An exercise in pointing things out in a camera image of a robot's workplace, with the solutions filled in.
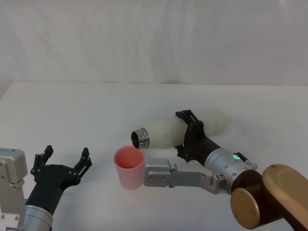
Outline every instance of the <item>white backdrop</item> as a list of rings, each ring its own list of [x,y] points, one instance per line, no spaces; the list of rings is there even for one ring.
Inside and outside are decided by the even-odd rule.
[[[306,0],[0,0],[0,77],[306,85],[307,11]]]

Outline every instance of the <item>pink cup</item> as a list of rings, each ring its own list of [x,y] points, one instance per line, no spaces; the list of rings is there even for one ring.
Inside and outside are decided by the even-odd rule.
[[[144,152],[141,149],[122,147],[115,153],[114,162],[123,188],[133,190],[142,185]]]

